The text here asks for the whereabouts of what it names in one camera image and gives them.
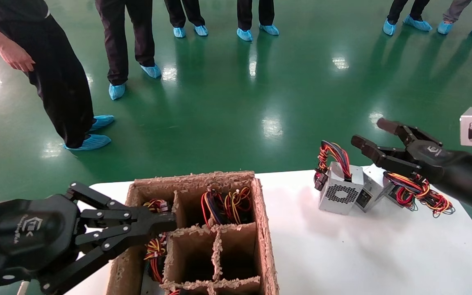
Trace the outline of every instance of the cardboard box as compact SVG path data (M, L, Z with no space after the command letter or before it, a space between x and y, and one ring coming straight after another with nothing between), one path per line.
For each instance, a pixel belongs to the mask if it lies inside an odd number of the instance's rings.
M252 222L214 225L211 218L209 229L200 201L208 185L224 193L248 186ZM165 293L186 289L193 295L279 294L262 187L254 172L137 179L126 205L141 206L154 198L172 204L178 225L168 233L161 285ZM140 295L145 252L144 246L131 247L113 261L107 295Z

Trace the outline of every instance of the black pants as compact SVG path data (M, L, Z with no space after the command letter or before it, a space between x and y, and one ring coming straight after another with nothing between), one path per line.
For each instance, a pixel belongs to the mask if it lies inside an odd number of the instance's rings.
M36 86L58 134L69 148L79 148L94 113L86 74L63 29L49 16L41 22L3 22L0 31L31 56Z
M274 21L274 0L260 0L258 7L260 24L272 25ZM246 31L252 26L252 0L238 0L238 28Z
M110 83L120 85L129 76L129 56L125 37L125 6L134 26L136 60L154 67L152 0L95 0L105 28L105 50L109 58Z
M399 14L403 10L403 7L408 0L395 0L391 9L389 10L389 15L387 15L387 20L392 22L397 22L399 19ZM429 0L414 0L413 7L411 8L411 13L409 14L414 20L420 19L422 16L422 11L424 11L425 6L429 3Z
M189 22L195 26L204 26L205 20L200 11L200 2L198 0L182 0L185 7L185 13L189 18ZM180 0L165 0L167 11L170 16L170 23L174 28L183 28L185 26L185 14Z

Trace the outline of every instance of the glossy epoxy floor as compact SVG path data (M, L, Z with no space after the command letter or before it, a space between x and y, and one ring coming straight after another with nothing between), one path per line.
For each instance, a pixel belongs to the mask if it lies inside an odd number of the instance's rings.
M281 36L258 32L255 7L255 41L244 43L236 36L236 0L202 0L210 35L197 37L187 24L182 40L157 1L163 78L146 77L131 52L127 93L113 102L94 2L47 2L84 65L96 114L116 116L103 131L113 142L94 152L62 149L34 87L0 58L0 200L45 198L73 180L308 170L323 138L346 147L352 163L367 165L349 145L354 133L399 144L375 127L381 116L419 125L460 149L458 118L472 106L472 4L447 37L399 24L389 38L381 33L387 0L277 1ZM449 2L431 2L424 18L436 27ZM129 22L126 28L133 50ZM0 295L17 288L0 287ZM28 292L38 295L37 285Z

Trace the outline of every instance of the human arm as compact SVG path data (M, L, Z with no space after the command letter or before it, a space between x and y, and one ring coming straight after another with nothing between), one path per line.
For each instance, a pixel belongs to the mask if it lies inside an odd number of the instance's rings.
M34 71L34 60L17 43L0 32L0 56L13 69L24 72Z

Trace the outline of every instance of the black robotic arm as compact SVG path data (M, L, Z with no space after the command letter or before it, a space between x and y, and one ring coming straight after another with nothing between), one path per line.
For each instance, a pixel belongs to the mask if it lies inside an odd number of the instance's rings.
M376 166L409 178L419 174L442 192L472 206L472 154L446 150L442 142L417 127L384 118L377 125L398 136L405 149L378 146L361 136L353 136L351 144Z
M96 209L80 212L76 200ZM37 279L44 294L61 295L127 248L174 229L173 213L126 207L77 182L65 195L2 202L0 286Z

